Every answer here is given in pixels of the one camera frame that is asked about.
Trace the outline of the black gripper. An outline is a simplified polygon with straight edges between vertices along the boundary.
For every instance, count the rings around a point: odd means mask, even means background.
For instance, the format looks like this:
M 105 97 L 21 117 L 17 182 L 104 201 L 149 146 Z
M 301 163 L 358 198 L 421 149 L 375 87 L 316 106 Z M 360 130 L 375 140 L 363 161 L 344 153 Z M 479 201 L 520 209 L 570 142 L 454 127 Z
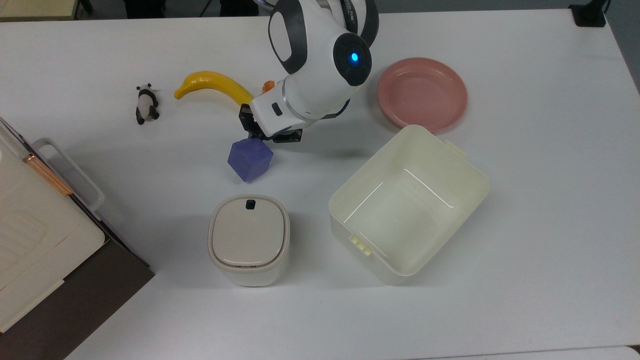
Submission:
M 259 139 L 260 141 L 271 141 L 276 144 L 280 143 L 297 143 L 302 140 L 302 129 L 285 129 L 277 132 L 272 136 L 267 136 L 254 119 L 252 110 L 248 104 L 240 105 L 238 118 L 243 129 L 247 132 L 248 139 Z

